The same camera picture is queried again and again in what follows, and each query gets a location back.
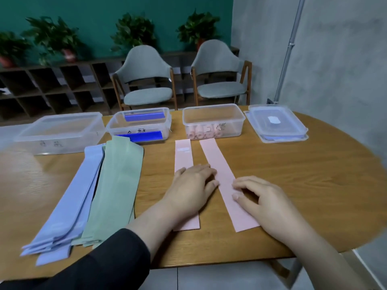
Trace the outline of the empty clear plastic box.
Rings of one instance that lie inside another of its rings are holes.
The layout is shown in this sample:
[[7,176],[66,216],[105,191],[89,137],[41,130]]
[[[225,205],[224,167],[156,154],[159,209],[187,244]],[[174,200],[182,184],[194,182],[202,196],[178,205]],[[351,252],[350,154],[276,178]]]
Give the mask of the empty clear plastic box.
[[83,152],[105,134],[103,115],[85,112],[44,116],[19,133],[14,142],[33,155]]

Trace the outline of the plain pink elastic band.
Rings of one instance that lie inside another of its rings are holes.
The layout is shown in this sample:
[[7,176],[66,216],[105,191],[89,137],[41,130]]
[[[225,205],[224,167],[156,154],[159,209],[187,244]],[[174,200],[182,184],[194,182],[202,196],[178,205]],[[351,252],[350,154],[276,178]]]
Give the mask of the plain pink elastic band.
[[220,183],[218,188],[235,232],[242,232],[259,227],[260,225],[257,220],[233,199],[233,195],[239,193],[239,191],[235,190],[232,186],[235,176],[221,153],[215,139],[205,139],[200,140],[199,142],[210,167],[217,171],[215,179]]

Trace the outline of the black sleeve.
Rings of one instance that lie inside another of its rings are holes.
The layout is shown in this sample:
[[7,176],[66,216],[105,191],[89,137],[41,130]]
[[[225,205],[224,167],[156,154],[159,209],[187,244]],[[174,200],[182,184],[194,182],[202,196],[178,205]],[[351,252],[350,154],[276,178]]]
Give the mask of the black sleeve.
[[149,249],[140,237],[120,229],[55,276],[5,281],[0,290],[138,290],[150,264]]

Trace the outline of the pink elastic band with label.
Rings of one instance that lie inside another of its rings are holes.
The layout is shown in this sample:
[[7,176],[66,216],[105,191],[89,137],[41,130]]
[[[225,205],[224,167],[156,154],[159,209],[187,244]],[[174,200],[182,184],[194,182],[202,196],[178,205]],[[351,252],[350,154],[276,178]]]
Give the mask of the pink elastic band with label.
[[[191,140],[176,140],[175,141],[175,172],[182,168],[190,168],[193,164],[193,156],[191,150]],[[185,230],[200,229],[199,213],[190,219],[185,220],[173,229],[174,232]]]

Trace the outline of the pile of green elastic bands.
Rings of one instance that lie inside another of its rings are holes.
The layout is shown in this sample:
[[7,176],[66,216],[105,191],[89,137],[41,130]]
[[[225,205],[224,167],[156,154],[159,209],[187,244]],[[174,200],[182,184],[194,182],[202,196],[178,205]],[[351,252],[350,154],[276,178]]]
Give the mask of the pile of green elastic bands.
[[96,248],[132,219],[144,148],[128,137],[112,136],[104,151],[88,221],[82,236],[71,245]]

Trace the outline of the person's left hand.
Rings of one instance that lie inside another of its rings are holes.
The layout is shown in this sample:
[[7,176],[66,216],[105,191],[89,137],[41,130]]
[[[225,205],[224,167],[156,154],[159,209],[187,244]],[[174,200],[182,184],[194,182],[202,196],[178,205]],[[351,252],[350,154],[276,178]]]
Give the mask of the person's left hand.
[[183,207],[187,214],[183,221],[191,218],[199,213],[210,198],[211,195],[205,195],[205,185],[209,181],[215,180],[216,173],[217,171],[211,168],[209,164],[195,165],[188,169],[178,170],[163,200]]

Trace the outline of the wooden table leg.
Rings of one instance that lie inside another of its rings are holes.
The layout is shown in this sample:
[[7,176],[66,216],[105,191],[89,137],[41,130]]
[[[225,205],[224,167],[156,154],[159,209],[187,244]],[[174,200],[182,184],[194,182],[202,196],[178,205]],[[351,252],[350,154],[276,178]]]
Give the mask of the wooden table leg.
[[297,258],[269,259],[266,263],[288,290],[292,289],[303,268]]

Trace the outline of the person's right forearm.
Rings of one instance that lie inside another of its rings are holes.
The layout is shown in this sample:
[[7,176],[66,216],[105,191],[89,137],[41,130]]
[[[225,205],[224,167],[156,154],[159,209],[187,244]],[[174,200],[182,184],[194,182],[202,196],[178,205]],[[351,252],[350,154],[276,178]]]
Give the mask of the person's right forearm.
[[294,253],[315,290],[375,290],[304,219],[262,227]]

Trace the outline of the grey metal wall conduit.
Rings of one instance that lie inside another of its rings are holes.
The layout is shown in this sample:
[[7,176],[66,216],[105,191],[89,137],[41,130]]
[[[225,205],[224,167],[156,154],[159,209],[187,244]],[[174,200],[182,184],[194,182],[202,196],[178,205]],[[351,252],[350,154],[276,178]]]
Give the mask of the grey metal wall conduit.
[[278,104],[279,99],[280,99],[280,95],[281,95],[281,91],[282,91],[282,87],[283,87],[283,82],[284,82],[287,68],[288,68],[289,59],[290,59],[290,56],[292,53],[292,49],[295,45],[296,34],[297,34],[298,27],[299,27],[304,4],[305,4],[305,0],[299,0],[296,16],[295,16],[294,23],[293,23],[293,28],[291,31],[291,36],[290,36],[290,39],[288,42],[287,51],[286,51],[284,62],[283,62],[283,67],[282,67],[280,78],[278,81],[277,90],[276,90],[276,93],[275,93],[275,96],[273,99],[273,104]]

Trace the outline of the person's right hand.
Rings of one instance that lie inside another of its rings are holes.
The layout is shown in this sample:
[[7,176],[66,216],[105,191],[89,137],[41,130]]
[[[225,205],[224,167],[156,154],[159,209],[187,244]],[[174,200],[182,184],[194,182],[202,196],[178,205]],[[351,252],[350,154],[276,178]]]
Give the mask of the person's right hand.
[[244,210],[275,239],[284,241],[305,226],[305,219],[279,186],[256,176],[237,178],[232,186],[236,190],[249,190],[258,197],[257,209]]

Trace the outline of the pile of light blue elastic bands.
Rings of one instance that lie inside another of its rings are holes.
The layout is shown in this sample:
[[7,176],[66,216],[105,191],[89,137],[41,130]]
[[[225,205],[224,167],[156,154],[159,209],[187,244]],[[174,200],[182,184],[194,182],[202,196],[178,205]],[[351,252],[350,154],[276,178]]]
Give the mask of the pile of light blue elastic bands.
[[87,223],[106,144],[88,146],[85,158],[55,209],[21,257],[38,254],[36,266],[67,259]]

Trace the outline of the heap of rolled pink bands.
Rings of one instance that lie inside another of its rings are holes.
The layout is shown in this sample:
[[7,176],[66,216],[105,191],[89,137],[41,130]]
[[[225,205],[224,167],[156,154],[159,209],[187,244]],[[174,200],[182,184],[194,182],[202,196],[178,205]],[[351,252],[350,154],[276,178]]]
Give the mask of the heap of rolled pink bands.
[[190,140],[221,138],[225,136],[226,123],[203,123],[186,125],[186,136]]

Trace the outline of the person's left forearm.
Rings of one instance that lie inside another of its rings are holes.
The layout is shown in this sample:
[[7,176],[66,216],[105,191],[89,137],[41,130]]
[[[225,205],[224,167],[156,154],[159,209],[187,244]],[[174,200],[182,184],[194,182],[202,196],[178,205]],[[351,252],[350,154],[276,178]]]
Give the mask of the person's left forearm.
[[161,200],[125,228],[135,233],[144,242],[150,253],[150,261],[153,261],[168,234],[186,217],[183,207]]

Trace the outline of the potted green plant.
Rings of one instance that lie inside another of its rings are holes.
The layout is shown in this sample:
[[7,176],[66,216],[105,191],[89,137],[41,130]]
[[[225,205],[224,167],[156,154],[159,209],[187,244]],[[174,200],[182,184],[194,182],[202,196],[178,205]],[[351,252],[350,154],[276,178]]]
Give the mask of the potted green plant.
[[0,31],[0,64],[3,68],[15,68],[17,62],[26,62],[26,53],[32,44],[14,32]]
[[58,17],[55,22],[51,17],[26,17],[30,29],[22,32],[22,36],[30,39],[35,46],[44,51],[39,53],[39,63],[48,66],[52,57],[62,54],[67,63],[78,61],[78,48],[84,43],[78,36],[78,27],[69,27]]
[[131,48],[148,45],[157,48],[154,23],[145,16],[125,13],[115,24],[117,31],[111,35],[114,45],[111,52],[128,52]]
[[207,40],[222,37],[215,25],[219,21],[220,17],[213,16],[210,12],[197,13],[194,10],[186,22],[176,29],[178,39],[186,44],[194,44],[197,52]]

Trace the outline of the clear box with pink rolls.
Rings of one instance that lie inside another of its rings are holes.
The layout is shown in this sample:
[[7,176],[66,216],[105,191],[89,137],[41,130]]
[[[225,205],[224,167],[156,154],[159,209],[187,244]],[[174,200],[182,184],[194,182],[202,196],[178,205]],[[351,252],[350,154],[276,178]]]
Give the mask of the clear box with pink rolls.
[[240,136],[246,117],[236,104],[187,107],[182,111],[183,125],[226,123],[225,136]]

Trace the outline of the dark wooden cubby shelf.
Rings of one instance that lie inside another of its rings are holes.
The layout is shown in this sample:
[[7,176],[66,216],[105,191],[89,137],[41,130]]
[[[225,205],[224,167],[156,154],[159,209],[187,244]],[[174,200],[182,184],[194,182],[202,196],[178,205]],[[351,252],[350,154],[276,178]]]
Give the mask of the dark wooden cubby shelf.
[[[165,52],[161,57],[173,68],[177,107],[194,106],[191,63],[196,51]],[[127,106],[123,93],[117,96],[111,76],[124,63],[126,55],[52,66],[33,65],[0,68],[0,126],[27,124],[47,115],[118,111],[146,107],[174,109],[173,98],[157,104]],[[162,77],[124,83],[124,93],[148,88],[171,87]]]

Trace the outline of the grey upholstered wooden chair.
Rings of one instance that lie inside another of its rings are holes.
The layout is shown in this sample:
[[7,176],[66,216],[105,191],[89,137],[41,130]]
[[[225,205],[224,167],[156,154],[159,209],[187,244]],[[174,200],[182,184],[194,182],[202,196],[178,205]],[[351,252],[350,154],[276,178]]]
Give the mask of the grey upholstered wooden chair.
[[[197,84],[197,77],[213,73],[239,73],[239,81]],[[246,95],[246,104],[250,105],[253,63],[243,61],[236,56],[226,43],[217,39],[203,42],[198,48],[191,65],[195,106],[200,100],[234,97],[234,102],[241,95]]]
[[[171,87],[144,88],[126,93],[123,85],[138,80],[165,78]],[[111,81],[118,100],[120,111],[125,107],[155,105],[172,101],[178,110],[173,68],[164,61],[158,51],[149,45],[133,47],[123,65],[111,75]]]

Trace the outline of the clear plastic lid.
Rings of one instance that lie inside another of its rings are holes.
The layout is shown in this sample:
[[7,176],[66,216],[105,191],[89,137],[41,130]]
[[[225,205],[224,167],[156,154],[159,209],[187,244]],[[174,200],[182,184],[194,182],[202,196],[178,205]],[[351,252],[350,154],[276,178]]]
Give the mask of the clear plastic lid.
[[14,138],[30,125],[31,123],[0,127],[0,152],[12,145]]

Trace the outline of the clear box with blue rolls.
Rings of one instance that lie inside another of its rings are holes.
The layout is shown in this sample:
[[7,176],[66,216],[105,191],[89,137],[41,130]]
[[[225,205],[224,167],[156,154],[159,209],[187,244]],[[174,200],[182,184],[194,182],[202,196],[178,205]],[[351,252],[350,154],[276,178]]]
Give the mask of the clear box with blue rolls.
[[[136,121],[136,122],[127,122],[124,119],[124,115],[128,115],[131,113],[150,113],[150,112],[164,112],[166,118],[160,119],[160,120]],[[139,110],[117,112],[107,123],[106,131],[111,136],[122,135],[127,133],[161,131],[163,136],[163,140],[161,141],[165,141],[169,137],[171,125],[172,125],[172,116],[169,108],[161,107],[161,108],[151,108],[151,109],[139,109]]]

